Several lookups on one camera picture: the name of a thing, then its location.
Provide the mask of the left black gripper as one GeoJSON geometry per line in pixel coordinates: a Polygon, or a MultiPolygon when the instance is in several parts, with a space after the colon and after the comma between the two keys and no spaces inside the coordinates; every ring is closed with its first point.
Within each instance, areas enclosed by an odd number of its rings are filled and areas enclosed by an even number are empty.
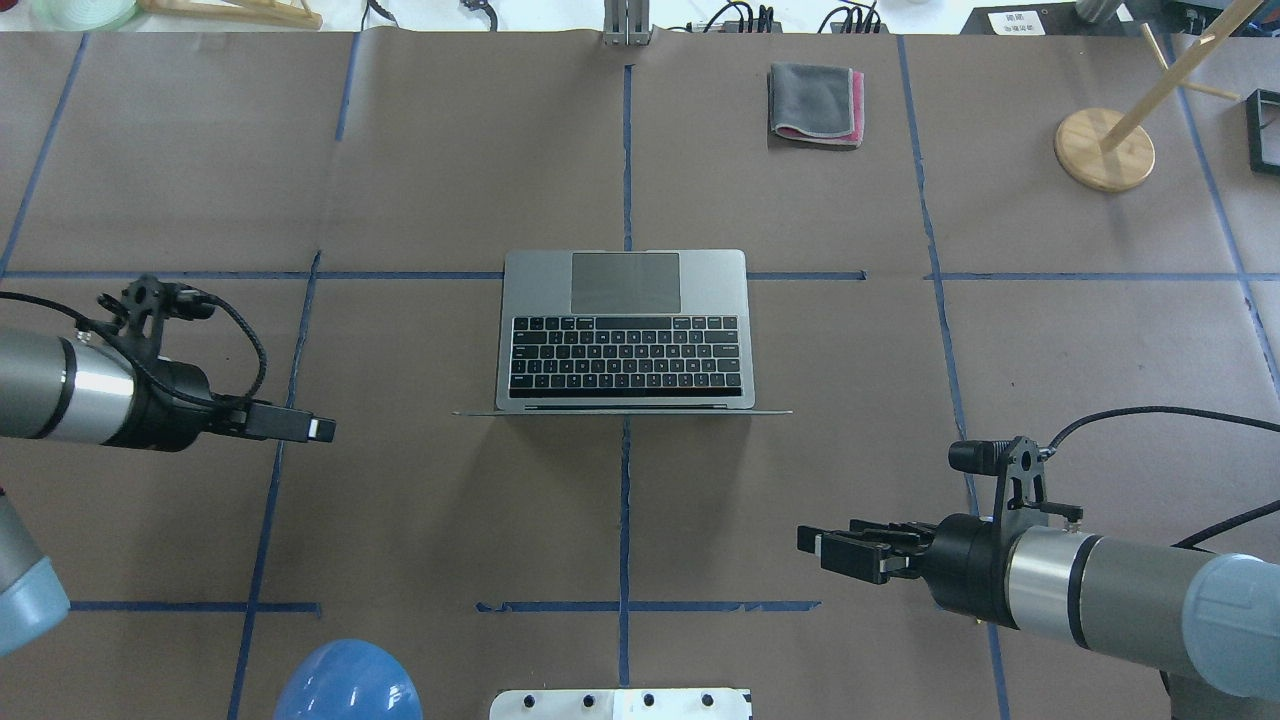
{"type": "MultiPolygon", "coordinates": [[[[210,401],[209,379],[195,365],[159,360],[151,374],[173,389],[210,401]]],[[[337,423],[312,413],[270,404],[242,407],[209,407],[169,395],[145,374],[134,372],[131,405],[131,447],[179,452],[200,434],[214,433],[251,439],[279,439],[297,443],[334,441],[337,423]]]]}

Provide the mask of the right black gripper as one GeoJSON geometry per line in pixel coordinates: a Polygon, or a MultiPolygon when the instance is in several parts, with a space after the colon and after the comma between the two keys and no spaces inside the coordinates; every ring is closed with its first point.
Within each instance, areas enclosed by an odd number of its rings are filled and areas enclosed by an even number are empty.
{"type": "Polygon", "coordinates": [[[851,519],[846,530],[797,527],[797,550],[814,553],[827,571],[876,585],[915,580],[918,569],[940,607],[1011,626],[1009,543],[1001,530],[998,514],[984,519],[956,512],[936,524],[851,519]],[[916,569],[909,557],[915,555],[916,569]]]}

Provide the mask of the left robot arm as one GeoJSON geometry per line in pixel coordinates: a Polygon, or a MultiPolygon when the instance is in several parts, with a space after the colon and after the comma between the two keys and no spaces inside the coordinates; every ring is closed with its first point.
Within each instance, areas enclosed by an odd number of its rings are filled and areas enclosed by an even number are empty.
{"type": "MultiPolygon", "coordinates": [[[[201,434],[330,442],[337,424],[311,413],[251,401],[219,411],[165,395],[115,350],[86,341],[5,329],[1,433],[179,452],[201,434]]],[[[1,652],[41,637],[70,611],[52,566],[9,497],[1,500],[1,652]]]]}

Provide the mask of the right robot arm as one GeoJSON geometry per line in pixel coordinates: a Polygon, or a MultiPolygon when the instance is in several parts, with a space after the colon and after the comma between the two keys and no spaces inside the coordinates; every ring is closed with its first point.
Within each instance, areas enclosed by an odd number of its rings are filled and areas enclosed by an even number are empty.
{"type": "Polygon", "coordinates": [[[1277,701],[1277,566],[1244,553],[1133,543],[954,514],[937,524],[801,525],[827,571],[882,585],[922,579],[942,609],[1277,701]]]}

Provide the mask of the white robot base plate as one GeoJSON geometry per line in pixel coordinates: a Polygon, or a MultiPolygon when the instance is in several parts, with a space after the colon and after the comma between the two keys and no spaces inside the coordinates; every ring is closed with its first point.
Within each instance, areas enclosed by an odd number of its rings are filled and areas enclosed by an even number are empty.
{"type": "Polygon", "coordinates": [[[727,687],[504,691],[490,719],[753,719],[748,689],[727,687]]]}

